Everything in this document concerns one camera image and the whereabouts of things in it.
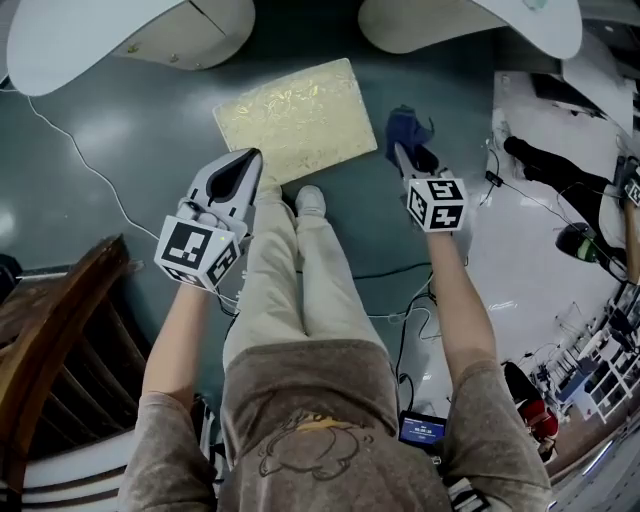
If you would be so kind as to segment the white shelf rack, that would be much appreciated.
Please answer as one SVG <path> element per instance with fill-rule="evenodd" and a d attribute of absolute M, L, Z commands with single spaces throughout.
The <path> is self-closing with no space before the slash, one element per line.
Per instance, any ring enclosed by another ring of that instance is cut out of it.
<path fill-rule="evenodd" d="M 640 285 L 623 286 L 549 369 L 563 422 L 572 410 L 583 420 L 611 419 L 640 389 Z"/>

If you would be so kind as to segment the person's right forearm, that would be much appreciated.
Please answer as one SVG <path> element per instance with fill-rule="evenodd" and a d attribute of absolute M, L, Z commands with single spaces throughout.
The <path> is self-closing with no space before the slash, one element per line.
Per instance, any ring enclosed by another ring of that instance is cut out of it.
<path fill-rule="evenodd" d="M 433 269 L 442 345 L 454 385 L 479 362 L 496 360 L 496 341 L 487 311 L 451 234 L 426 235 Z"/>

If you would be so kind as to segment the person's grey-brown printed shirt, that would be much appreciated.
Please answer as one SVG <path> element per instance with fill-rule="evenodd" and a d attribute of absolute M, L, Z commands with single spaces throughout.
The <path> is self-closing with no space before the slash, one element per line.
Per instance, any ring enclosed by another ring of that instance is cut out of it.
<path fill-rule="evenodd" d="M 440 464 L 398 440 L 386 352 L 363 341 L 254 347 L 229 366 L 219 489 L 191 418 L 158 392 L 139 402 L 120 512 L 452 512 L 467 481 L 490 512 L 545 512 L 546 469 L 498 364 L 457 380 Z"/>

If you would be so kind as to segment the white curved desk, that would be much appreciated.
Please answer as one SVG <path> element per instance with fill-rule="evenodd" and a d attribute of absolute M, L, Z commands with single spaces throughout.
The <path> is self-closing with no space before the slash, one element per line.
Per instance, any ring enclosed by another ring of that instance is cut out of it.
<path fill-rule="evenodd" d="M 0 46 L 15 88 L 44 96 L 110 55 L 214 67 L 240 50 L 255 21 L 254 0 L 0 0 Z M 391 54 L 507 26 L 571 59 L 583 37 L 578 0 L 363 0 L 357 21 Z"/>

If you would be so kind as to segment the dark blue cloth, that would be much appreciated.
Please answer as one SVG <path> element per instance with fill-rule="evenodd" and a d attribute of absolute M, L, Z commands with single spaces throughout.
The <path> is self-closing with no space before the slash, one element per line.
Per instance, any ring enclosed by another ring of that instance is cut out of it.
<path fill-rule="evenodd" d="M 432 119 L 429 119 L 429 126 L 424 127 L 412 107 L 406 105 L 396 107 L 390 112 L 385 127 L 385 157 L 395 167 L 399 167 L 395 145 L 400 144 L 411 163 L 418 168 L 418 148 L 425 147 L 434 136 L 435 127 Z"/>

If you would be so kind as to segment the cream upholstered footstool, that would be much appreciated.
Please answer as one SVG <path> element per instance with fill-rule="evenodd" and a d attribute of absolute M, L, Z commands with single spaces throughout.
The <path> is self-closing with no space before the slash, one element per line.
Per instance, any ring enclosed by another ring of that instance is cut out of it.
<path fill-rule="evenodd" d="M 378 148 L 347 58 L 265 83 L 213 115 L 229 150 L 261 151 L 261 182 L 285 185 Z"/>

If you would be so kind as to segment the person's right white shoe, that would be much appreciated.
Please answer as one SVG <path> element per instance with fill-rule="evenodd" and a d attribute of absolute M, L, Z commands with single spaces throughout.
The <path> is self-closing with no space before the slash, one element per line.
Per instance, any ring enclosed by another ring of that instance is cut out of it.
<path fill-rule="evenodd" d="M 320 188 L 313 185 L 302 187 L 295 199 L 296 212 L 299 217 L 316 216 L 324 218 L 326 203 Z"/>

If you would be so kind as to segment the black device with blue screen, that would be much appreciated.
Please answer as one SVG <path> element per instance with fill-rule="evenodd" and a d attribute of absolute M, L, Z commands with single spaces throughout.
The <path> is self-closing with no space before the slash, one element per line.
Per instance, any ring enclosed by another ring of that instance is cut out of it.
<path fill-rule="evenodd" d="M 435 455 L 437 444 L 445 437 L 446 422 L 444 418 L 404 410 L 400 413 L 398 439 Z"/>

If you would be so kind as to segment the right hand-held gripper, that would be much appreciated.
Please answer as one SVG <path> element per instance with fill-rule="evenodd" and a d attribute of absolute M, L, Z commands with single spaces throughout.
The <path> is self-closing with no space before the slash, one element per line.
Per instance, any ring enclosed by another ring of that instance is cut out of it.
<path fill-rule="evenodd" d="M 435 178 L 417 178 L 401 143 L 394 144 L 394 154 L 406 185 L 406 210 L 414 223 L 425 233 L 460 231 L 468 209 L 464 181 L 454 178 L 431 152 L 422 153 L 422 171 Z"/>

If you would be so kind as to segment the person's beige trousers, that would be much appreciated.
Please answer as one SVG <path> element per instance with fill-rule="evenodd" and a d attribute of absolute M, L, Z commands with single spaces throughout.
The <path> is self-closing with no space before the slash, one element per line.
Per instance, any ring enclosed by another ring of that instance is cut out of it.
<path fill-rule="evenodd" d="M 239 316 L 224 343 L 223 365 L 266 345 L 338 340 L 381 346 L 326 215 L 299 217 L 277 185 L 263 188 L 255 206 Z"/>

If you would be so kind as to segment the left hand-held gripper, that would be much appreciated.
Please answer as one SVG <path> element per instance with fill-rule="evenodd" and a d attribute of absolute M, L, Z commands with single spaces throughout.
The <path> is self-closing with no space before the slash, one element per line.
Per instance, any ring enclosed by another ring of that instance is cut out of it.
<path fill-rule="evenodd" d="M 262 153 L 245 148 L 197 173 L 190 198 L 214 200 L 218 211 L 184 198 L 177 212 L 165 218 L 154 262 L 169 278 L 202 290 L 218 288 L 241 256 L 240 242 L 248 233 L 242 220 L 253 205 L 262 170 Z"/>

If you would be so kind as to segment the dark wooden chair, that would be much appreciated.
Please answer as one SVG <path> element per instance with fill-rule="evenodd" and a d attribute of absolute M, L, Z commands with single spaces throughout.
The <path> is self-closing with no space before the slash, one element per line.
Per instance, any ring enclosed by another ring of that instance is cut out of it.
<path fill-rule="evenodd" d="M 0 512 L 18 510 L 37 454 L 133 428 L 148 349 L 111 291 L 129 270 L 123 238 L 109 237 L 0 305 Z"/>

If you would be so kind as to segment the person's left forearm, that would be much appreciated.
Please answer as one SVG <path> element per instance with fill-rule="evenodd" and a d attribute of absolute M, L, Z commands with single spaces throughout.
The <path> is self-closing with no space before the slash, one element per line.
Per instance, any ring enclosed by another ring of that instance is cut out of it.
<path fill-rule="evenodd" d="M 161 393 L 192 408 L 210 294 L 181 285 L 148 358 L 142 395 Z"/>

